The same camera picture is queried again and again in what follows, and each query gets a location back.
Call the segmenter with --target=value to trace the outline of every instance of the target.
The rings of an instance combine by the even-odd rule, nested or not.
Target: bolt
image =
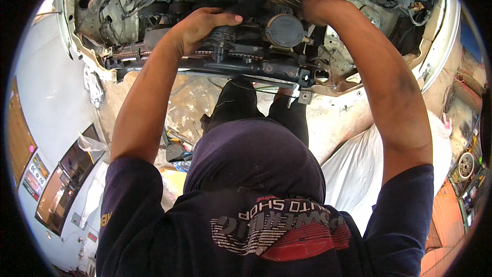
[[[288,74],[290,77],[296,77],[296,70],[294,70],[294,69],[289,69],[289,71],[287,72],[287,74]]]

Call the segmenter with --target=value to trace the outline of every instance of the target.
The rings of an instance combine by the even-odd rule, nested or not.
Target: leg
[[[250,82],[240,78],[230,80],[222,89],[212,116],[204,114],[200,119],[203,134],[229,121],[265,117],[256,102],[256,92]]]
[[[279,93],[290,95],[289,89],[279,89]],[[308,125],[306,120],[306,105],[299,104],[296,99],[287,108],[289,97],[276,95],[274,102],[270,106],[268,118],[277,121],[285,126],[297,138],[299,138],[306,146],[309,146]]]

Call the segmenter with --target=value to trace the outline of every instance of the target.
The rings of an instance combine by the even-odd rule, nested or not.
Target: car
[[[439,75],[460,22],[458,0],[347,0],[383,32],[427,90]],[[201,7],[242,15],[215,28],[178,73],[293,89],[303,104],[340,107],[365,99],[357,66],[329,26],[303,19],[298,0],[54,0],[60,37],[103,81],[139,71],[159,39]]]

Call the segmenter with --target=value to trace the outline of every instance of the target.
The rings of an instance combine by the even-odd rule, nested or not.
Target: car engine bay
[[[381,30],[402,55],[419,55],[424,25],[438,0],[348,0]],[[329,26],[303,19],[298,0],[74,0],[66,12],[73,34],[117,80],[143,67],[159,39],[202,7],[241,15],[238,26],[215,28],[180,73],[211,77],[244,75],[251,81],[335,94],[362,86],[348,50]],[[309,97],[300,98],[308,104]]]

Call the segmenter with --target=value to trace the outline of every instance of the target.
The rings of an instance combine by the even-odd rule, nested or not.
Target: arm
[[[157,43],[118,113],[111,162],[119,157],[135,157],[154,163],[181,57],[197,50],[213,28],[234,26],[243,20],[239,15],[221,12],[219,8],[197,9]]]
[[[384,150],[383,185],[415,166],[432,164],[427,110],[402,55],[352,3],[301,0],[304,17],[339,34],[361,76]]]

